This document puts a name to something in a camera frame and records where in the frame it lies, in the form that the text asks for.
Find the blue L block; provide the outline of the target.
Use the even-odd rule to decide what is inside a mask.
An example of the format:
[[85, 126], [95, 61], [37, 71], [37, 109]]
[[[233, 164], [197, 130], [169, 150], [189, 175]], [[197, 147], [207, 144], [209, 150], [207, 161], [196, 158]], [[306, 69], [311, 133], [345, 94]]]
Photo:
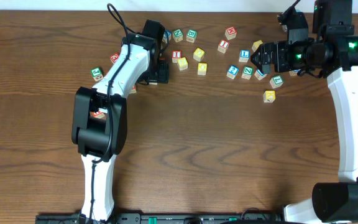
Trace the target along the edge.
[[250, 59], [249, 50], [241, 50], [239, 54], [239, 62], [247, 63]]

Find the yellow C block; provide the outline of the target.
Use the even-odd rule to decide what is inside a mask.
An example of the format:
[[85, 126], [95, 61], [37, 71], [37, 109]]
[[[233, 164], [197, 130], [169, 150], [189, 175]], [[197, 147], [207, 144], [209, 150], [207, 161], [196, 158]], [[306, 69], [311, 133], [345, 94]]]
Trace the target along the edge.
[[188, 61], [185, 57], [179, 58], [177, 60], [177, 65], [179, 71], [186, 70], [188, 68]]

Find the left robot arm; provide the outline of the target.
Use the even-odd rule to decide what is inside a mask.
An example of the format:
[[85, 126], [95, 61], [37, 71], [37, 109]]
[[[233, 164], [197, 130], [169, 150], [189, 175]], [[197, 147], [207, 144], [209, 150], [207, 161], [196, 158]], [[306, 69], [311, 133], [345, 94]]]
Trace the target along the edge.
[[85, 168], [85, 201], [80, 223], [107, 223], [114, 210], [114, 163], [127, 138], [127, 97], [138, 82], [168, 83], [160, 57], [165, 28], [147, 20], [141, 33], [123, 37], [118, 59], [92, 88], [75, 95], [71, 140]]

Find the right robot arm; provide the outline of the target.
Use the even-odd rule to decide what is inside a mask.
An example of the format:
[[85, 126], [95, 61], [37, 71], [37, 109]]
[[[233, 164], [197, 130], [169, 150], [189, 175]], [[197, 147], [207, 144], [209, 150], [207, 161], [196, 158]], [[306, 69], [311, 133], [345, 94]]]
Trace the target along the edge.
[[317, 183], [311, 198], [283, 208], [287, 223], [358, 223], [358, 35], [351, 0], [316, 1], [313, 22], [290, 6], [279, 14], [287, 39], [255, 47], [251, 62], [267, 74], [295, 71], [324, 78], [337, 119], [336, 183]]

